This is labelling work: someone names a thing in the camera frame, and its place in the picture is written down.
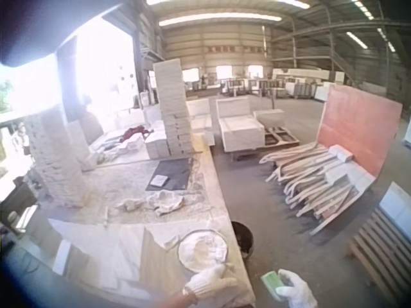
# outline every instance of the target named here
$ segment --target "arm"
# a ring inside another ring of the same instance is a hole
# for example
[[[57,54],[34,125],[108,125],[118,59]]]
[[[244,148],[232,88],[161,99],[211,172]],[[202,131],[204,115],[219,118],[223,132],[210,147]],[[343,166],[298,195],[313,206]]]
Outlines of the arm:
[[[216,296],[226,287],[238,285],[235,278],[222,278],[226,265],[217,265],[191,277],[182,292],[171,296],[157,308],[188,308],[199,300]]]
[[[167,299],[157,308],[188,308],[197,302],[197,299],[193,293],[179,292]]]

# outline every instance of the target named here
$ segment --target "tree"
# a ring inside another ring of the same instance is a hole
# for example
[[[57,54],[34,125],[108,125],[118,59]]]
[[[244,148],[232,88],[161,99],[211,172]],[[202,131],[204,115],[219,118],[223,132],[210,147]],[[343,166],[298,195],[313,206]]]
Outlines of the tree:
[[[13,85],[10,80],[0,83],[0,113],[10,111],[12,109],[8,102],[12,92]]]

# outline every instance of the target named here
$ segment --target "green sponge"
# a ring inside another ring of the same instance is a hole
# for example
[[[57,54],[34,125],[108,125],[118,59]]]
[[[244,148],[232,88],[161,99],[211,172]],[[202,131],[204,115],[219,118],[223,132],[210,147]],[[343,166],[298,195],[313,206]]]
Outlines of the green sponge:
[[[261,281],[263,281],[265,287],[268,289],[268,291],[270,292],[271,296],[274,297],[275,300],[277,300],[278,302],[283,302],[284,299],[281,298],[277,292],[275,291],[275,289],[277,287],[283,287],[284,284],[281,281],[279,275],[277,275],[276,272],[271,271],[263,276],[261,276]]]

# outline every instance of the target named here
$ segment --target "black bucket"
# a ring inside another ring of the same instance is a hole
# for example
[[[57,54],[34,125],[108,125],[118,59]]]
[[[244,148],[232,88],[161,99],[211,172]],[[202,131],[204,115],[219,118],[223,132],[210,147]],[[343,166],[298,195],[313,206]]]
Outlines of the black bucket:
[[[238,246],[240,247],[243,261],[247,261],[254,251],[254,237],[249,228],[237,221],[231,221],[232,228],[236,235]]]

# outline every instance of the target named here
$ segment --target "wooden board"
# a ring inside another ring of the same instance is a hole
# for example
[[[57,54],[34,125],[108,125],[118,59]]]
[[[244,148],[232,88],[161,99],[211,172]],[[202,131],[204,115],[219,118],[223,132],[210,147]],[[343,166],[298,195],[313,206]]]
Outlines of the wooden board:
[[[375,210],[349,249],[390,303],[410,294],[411,244],[382,211]]]
[[[352,87],[333,85],[323,111],[317,142],[343,146],[375,177],[397,134],[402,105]]]

